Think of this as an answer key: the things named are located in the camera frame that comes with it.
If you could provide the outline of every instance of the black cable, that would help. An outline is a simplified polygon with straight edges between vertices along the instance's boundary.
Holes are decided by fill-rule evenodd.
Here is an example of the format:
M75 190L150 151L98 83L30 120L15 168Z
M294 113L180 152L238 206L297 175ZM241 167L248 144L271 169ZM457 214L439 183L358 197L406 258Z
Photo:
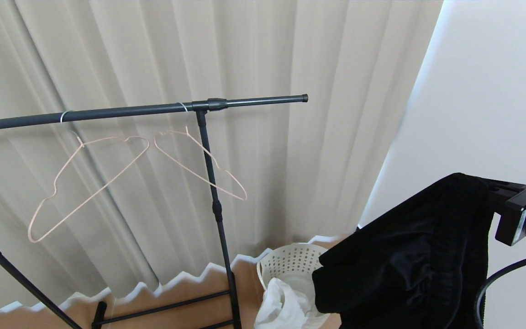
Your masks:
M488 289L488 287L494 281L496 281L496 279L499 279L499 277L524 266L526 266L526 258L516 262L515 264L511 264L504 269L501 269L486 279L484 285L482 285L480 290L478 290L478 294L476 294L476 300L474 301L474 314L476 315L476 325L478 326L478 329L484 329L484 326L482 325L482 317L480 316L480 303L482 302L482 297L484 296L486 289Z

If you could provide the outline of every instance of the vertical rack pole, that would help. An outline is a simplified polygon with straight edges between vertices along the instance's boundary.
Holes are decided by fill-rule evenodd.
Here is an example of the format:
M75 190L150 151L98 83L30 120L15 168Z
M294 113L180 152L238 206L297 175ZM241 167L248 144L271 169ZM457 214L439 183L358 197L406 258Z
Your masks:
M49 308L54 314L56 314L58 317L60 317L64 322L66 322L69 327L72 329L82 329L79 325L77 325L74 320L69 317L63 310L61 310L54 302L50 300L43 292L40 291L31 281L27 279L27 277L23 276L21 272L11 264L6 257L3 256L3 254L0 252L0 265L3 267L11 276L17 280L17 282L21 283L29 292L31 292L42 304L46 305L47 308Z
M200 139L202 146L210 152L210 144L208 142L208 132L206 130L206 111L196 109L196 120L198 127L200 127ZM208 173L208 180L212 184L215 182L215 169L212 166L212 159L204 152L204 159L206 162L206 171ZM238 295L237 286L234 280L234 273L230 268L230 260L228 258L228 248L225 237L225 227L223 226L223 208L219 201L219 195L214 186L210 186L210 193L212 194L212 212L215 214L215 220L219 229L219 237L221 238L221 247L223 250L223 257L225 258L225 269L227 272L228 290L230 292L230 304L232 308L232 320L234 321L234 329L241 329L241 315L238 310Z

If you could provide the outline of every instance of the beige curtain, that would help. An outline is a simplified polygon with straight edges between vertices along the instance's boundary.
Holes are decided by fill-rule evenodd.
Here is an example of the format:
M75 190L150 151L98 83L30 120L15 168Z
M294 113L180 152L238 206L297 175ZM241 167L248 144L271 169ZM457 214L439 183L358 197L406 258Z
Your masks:
M210 144L249 193L221 194L231 259L352 231L426 52L438 1L0 1L0 118L209 97L307 93L307 104L207 115ZM36 206L83 140L184 128L185 114L0 131L0 249L62 302L119 297L223 264L208 185L152 147L42 243ZM198 136L194 117L190 133ZM206 175L188 138L160 146ZM39 237L143 148L95 144L60 177ZM223 171L217 183L239 193ZM0 268L0 307L37 302Z

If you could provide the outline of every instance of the laundry basket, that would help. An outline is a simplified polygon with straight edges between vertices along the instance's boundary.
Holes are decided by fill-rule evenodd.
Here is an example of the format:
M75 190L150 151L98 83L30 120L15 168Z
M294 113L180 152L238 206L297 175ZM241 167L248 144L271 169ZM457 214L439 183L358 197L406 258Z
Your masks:
M317 312L314 305L316 292L311 273L321 267L318 258L326 250L311 244L292 244L273 250L257 263L257 275L263 289L267 290L269 281L276 277L294 290L304 293ZM318 329L328 316L329 314L322 314L319 317L308 318L302 329Z

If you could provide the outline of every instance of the black garment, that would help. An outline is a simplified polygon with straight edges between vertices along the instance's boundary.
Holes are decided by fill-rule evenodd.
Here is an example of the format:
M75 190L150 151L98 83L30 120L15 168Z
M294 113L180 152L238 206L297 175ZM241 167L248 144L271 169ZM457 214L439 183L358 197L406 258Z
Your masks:
M453 174L320 256L316 306L341 329L474 329L493 211L484 180Z

